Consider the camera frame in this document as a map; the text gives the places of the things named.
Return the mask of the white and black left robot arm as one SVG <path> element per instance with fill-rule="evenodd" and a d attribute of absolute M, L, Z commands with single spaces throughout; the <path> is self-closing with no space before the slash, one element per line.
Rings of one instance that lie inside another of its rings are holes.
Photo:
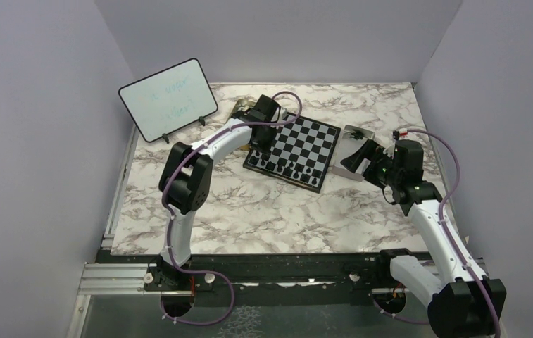
<path fill-rule="evenodd" d="M 205 139 L 173 145 L 159 181 L 161 202 L 168 211 L 162 259 L 167 263 L 162 279 L 172 289 L 188 283 L 184 266 L 191 258 L 191 232 L 196 212 L 208 197 L 213 167 L 243 145 L 270 149 L 277 133 L 281 106 L 262 95 L 256 104 L 237 111 L 217 132 Z"/>

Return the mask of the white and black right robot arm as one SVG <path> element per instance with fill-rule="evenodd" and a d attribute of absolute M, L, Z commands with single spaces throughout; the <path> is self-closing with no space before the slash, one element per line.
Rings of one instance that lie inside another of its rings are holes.
<path fill-rule="evenodd" d="M 349 171 L 363 169 L 366 182 L 392 191 L 394 203 L 414 224 L 437 268 L 432 274 L 407 251 L 386 250 L 374 267 L 375 280 L 390 287 L 400 282 L 426 307 L 438 337 L 499 337 L 506 288 L 491 279 L 468 253 L 450 220 L 446 201 L 423 179 L 424 150 L 413 140 L 398 140 L 392 154 L 368 139 L 341 160 Z"/>

